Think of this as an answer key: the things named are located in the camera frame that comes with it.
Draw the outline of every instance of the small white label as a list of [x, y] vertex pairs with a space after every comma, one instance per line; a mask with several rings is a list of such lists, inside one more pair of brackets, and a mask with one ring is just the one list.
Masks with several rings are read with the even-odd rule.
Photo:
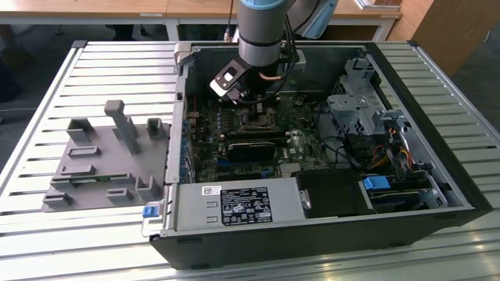
[[140, 16], [163, 16], [161, 13], [140, 13]]
[[204, 186], [201, 187], [201, 195], [219, 195], [220, 186]]

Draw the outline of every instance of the warning label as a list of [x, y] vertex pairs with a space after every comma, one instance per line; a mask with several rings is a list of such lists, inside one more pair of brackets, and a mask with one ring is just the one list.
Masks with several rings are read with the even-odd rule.
[[225, 226], [272, 222], [267, 187], [220, 190], [220, 202]]

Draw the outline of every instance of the blue tab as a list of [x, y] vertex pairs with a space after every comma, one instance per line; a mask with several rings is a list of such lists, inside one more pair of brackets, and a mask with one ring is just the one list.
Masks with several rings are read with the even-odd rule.
[[375, 176], [368, 177], [363, 180], [363, 184], [365, 185], [367, 190], [377, 190], [377, 189], [389, 189], [389, 181], [388, 178], [384, 176]]
[[143, 209], [143, 218], [156, 218], [160, 216], [159, 206], [145, 206]]

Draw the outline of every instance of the slotted metal table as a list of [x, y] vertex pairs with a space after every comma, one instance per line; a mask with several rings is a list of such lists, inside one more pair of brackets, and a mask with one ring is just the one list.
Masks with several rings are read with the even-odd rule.
[[121, 99], [136, 124], [152, 116], [171, 122], [175, 42], [89, 42], [71, 49], [0, 175], [0, 280], [420, 281], [499, 275], [499, 133], [419, 47], [379, 47], [493, 205], [492, 213], [400, 248], [175, 270], [140, 234], [141, 206], [39, 211], [69, 138], [69, 118], [111, 125], [103, 107], [108, 99]]

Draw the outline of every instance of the wooden desk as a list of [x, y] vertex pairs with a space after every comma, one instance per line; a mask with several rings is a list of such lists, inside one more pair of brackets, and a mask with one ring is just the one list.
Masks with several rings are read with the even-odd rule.
[[0, 0], [0, 23], [164, 23], [169, 0]]
[[[235, 0], [233, 20], [237, 23], [239, 2]], [[167, 30], [171, 40], [179, 40], [180, 24], [223, 25], [228, 22], [231, 0], [169, 0], [167, 6]], [[377, 26], [373, 40], [385, 40], [399, 11], [360, 9], [355, 0], [339, 0], [329, 25]]]

